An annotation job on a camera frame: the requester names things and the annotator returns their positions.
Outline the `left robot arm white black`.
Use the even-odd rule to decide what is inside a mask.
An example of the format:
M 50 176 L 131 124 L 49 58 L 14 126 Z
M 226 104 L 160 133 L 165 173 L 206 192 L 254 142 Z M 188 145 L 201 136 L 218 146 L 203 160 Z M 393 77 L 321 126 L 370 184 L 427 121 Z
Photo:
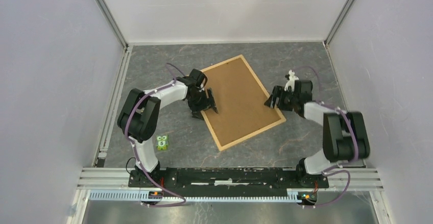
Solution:
M 203 119 L 202 112 L 218 113 L 211 88 L 206 88 L 208 77 L 193 69 L 189 75 L 174 77 L 167 84 L 150 89 L 132 89 L 121 109 L 117 126 L 130 142 L 136 159 L 136 168 L 141 170 L 141 180 L 148 187 L 160 182 L 160 163 L 153 148 L 154 133 L 160 110 L 177 101 L 187 101 L 193 118 Z

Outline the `aluminium corner post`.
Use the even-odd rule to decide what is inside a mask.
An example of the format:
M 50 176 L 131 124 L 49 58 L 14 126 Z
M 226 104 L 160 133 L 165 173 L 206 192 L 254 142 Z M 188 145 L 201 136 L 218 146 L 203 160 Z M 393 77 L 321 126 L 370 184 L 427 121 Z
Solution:
M 345 20 L 347 14 L 349 13 L 351 7 L 355 3 L 356 0 L 346 0 L 341 11 L 339 12 L 335 22 L 333 23 L 327 37 L 323 41 L 326 48 L 329 47 L 330 43 L 332 42 L 333 38 L 335 37 L 337 31 L 339 30 L 340 26 L 342 25 L 343 21 Z
M 118 24 L 116 23 L 111 11 L 109 10 L 108 5 L 106 4 L 105 0 L 95 0 L 98 7 L 102 11 L 102 14 L 104 15 L 105 19 L 107 20 L 109 26 L 111 27 L 113 33 L 115 34 L 117 40 L 123 46 L 124 49 L 127 49 L 129 44 L 126 41 L 125 37 L 123 36 Z

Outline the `right aluminium corner post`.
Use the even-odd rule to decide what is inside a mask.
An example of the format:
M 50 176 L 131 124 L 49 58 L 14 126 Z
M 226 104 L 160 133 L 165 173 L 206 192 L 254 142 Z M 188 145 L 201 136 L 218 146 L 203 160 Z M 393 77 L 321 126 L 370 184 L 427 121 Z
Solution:
M 351 7 L 355 3 L 356 0 L 346 0 L 341 11 L 339 12 L 335 22 L 333 23 L 327 37 L 323 41 L 326 48 L 329 47 L 330 43 L 332 42 L 333 38 L 335 37 L 337 31 L 339 30 L 340 26 L 342 25 L 343 21 L 345 20 L 347 14 L 349 13 Z

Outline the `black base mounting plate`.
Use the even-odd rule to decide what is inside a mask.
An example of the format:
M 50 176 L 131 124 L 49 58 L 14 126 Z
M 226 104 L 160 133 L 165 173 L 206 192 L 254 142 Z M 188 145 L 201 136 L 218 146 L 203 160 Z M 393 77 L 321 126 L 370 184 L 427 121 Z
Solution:
M 287 189 L 328 188 L 322 175 L 308 175 L 297 168 L 161 168 L 150 178 L 138 168 L 130 172 L 128 186 L 151 188 L 156 183 L 169 190 L 166 196 L 280 197 Z

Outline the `toothed aluminium rail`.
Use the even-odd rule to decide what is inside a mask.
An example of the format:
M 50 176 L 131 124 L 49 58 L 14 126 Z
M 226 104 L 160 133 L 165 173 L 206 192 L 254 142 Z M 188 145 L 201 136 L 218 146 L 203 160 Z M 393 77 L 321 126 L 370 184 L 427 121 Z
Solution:
M 234 202 L 234 203 L 301 203 L 298 193 L 288 191 L 284 196 L 235 196 L 235 197 L 186 197 L 187 202 Z M 162 196 L 160 192 L 148 190 L 91 190 L 93 201 L 141 201 L 141 202 L 179 202 L 180 198 Z

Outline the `left aluminium corner post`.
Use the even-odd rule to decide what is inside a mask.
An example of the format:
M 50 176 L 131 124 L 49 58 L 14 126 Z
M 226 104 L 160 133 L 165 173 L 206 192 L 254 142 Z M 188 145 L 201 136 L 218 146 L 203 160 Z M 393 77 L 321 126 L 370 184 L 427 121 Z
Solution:
M 104 15 L 105 19 L 107 20 L 109 26 L 111 27 L 113 33 L 115 34 L 117 40 L 123 46 L 124 49 L 127 49 L 129 44 L 126 41 L 125 37 L 123 36 L 118 24 L 116 23 L 111 11 L 109 10 L 108 5 L 106 4 L 105 0 L 95 0 L 98 7 L 102 11 L 102 14 Z

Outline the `green owl number toy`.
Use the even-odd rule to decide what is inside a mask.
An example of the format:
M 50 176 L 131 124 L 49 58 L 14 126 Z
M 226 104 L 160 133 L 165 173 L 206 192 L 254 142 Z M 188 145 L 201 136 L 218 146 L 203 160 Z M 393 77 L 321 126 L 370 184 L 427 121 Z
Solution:
M 158 135 L 156 137 L 157 140 L 157 149 L 159 151 L 167 150 L 169 146 L 169 136 L 168 135 Z

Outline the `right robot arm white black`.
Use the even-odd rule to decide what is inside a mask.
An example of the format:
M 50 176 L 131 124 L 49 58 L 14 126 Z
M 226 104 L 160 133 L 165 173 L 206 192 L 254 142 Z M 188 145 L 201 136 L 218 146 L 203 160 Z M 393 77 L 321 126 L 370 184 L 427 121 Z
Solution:
M 315 180 L 343 172 L 349 163 L 370 155 L 369 139 L 361 112 L 348 112 L 315 101 L 313 84 L 309 80 L 293 80 L 288 86 L 274 86 L 264 105 L 291 111 L 322 126 L 322 148 L 312 156 L 302 158 L 289 179 L 301 187 Z

